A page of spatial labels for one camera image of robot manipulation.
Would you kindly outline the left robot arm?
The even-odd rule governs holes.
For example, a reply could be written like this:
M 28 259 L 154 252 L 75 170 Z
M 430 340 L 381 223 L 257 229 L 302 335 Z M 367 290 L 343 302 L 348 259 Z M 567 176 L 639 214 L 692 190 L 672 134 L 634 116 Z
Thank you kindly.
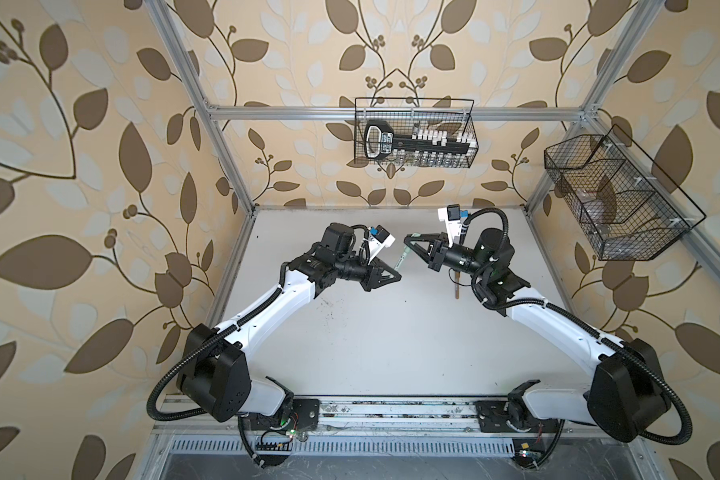
M 246 309 L 214 328 L 194 328 L 177 372 L 179 390 L 208 414 L 225 422 L 239 414 L 287 419 L 293 393 L 277 381 L 251 376 L 248 360 L 283 322 L 338 280 L 363 291 L 391 285 L 402 276 L 379 253 L 395 242 L 384 227 L 333 222 L 309 250 L 281 265 L 279 279 Z

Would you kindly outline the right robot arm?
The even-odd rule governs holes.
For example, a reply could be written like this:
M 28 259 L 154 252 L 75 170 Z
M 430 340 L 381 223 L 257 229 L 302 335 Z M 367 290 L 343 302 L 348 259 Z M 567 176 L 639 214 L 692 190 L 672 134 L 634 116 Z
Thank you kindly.
M 630 442 L 648 436 L 650 425 L 670 410 L 672 397 L 655 350 L 642 340 L 624 341 L 598 330 L 548 302 L 511 270 L 515 249 L 502 230 L 485 229 L 474 247 L 446 233 L 409 234 L 404 243 L 430 269 L 469 276 L 469 287 L 483 308 L 538 333 L 586 374 L 586 380 L 570 385 L 531 379 L 515 387 L 505 407 L 514 429 L 566 420 L 595 425 Z

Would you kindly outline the green pen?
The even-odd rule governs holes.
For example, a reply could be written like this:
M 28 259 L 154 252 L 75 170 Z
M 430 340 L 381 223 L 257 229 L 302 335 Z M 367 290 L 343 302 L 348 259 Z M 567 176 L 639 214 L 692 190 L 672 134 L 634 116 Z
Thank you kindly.
M 402 266 L 403 262 L 405 261 L 405 259 L 406 259 L 407 255 L 408 255 L 409 251 L 410 251 L 409 247 L 405 246 L 404 249 L 403 249 L 403 251 L 402 251 L 402 253 L 401 253 L 401 256 L 400 256 L 399 260 L 397 261 L 397 263 L 396 263 L 396 265 L 395 265 L 395 270 L 399 270 L 399 269 L 401 268 L 401 266 Z

